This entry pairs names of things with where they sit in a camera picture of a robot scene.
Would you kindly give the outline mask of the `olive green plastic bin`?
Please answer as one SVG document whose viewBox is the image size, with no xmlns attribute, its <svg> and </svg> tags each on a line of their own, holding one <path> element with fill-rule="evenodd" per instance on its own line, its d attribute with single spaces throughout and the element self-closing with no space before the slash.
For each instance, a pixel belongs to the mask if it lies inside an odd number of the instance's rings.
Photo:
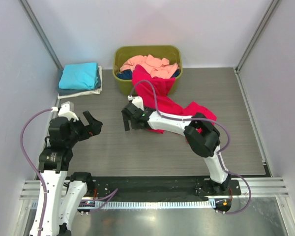
<svg viewBox="0 0 295 236">
<path fill-rule="evenodd" d="M 147 56 L 151 54 L 157 58 L 167 58 L 170 63 L 177 63 L 179 67 L 180 74 L 176 77 L 175 82 L 169 94 L 173 94 L 182 76 L 182 59 L 180 51 L 177 47 L 173 45 L 136 45 L 136 46 L 123 46 L 116 50 L 113 59 L 113 77 L 116 80 L 117 87 L 123 95 L 128 95 L 132 88 L 131 80 L 124 80 L 117 77 L 120 67 L 131 57 L 137 55 Z"/>
</svg>

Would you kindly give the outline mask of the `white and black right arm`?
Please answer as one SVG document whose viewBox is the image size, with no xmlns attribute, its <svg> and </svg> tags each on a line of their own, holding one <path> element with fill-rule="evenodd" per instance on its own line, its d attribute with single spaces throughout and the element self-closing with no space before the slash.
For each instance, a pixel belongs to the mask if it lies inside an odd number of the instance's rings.
<svg viewBox="0 0 295 236">
<path fill-rule="evenodd" d="M 201 113 L 194 116 L 178 116 L 129 102 L 121 111 L 124 128 L 164 130 L 182 135 L 191 150 L 202 157 L 209 170 L 209 181 L 218 192 L 228 189 L 231 174 L 221 156 L 220 132 L 214 121 Z"/>
</svg>

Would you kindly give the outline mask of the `red t shirt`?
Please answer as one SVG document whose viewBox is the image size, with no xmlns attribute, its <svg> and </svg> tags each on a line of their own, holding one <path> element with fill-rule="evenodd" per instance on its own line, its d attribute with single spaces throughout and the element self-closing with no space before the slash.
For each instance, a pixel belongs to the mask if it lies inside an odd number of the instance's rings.
<svg viewBox="0 0 295 236">
<path fill-rule="evenodd" d="M 161 112 L 179 116 L 194 116 L 201 113 L 208 119 L 216 120 L 216 115 L 208 108 L 192 101 L 188 106 L 182 107 L 168 97 L 169 90 L 173 86 L 175 78 L 163 79 L 151 77 L 140 65 L 135 67 L 132 73 L 132 84 L 135 91 L 143 99 L 146 107 L 155 108 L 153 89 L 156 92 L 158 109 Z"/>
</svg>

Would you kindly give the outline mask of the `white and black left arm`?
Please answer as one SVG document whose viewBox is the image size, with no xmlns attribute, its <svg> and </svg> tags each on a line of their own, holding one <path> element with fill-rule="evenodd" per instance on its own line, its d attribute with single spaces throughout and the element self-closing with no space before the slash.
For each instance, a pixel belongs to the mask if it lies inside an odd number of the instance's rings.
<svg viewBox="0 0 295 236">
<path fill-rule="evenodd" d="M 100 134 L 103 126 L 89 111 L 84 111 L 83 115 L 88 125 L 72 115 L 58 116 L 49 123 L 46 147 L 39 156 L 37 176 L 41 184 L 31 236 L 69 236 L 83 196 L 95 190 L 92 175 L 88 172 L 75 172 L 63 189 L 73 147 Z"/>
</svg>

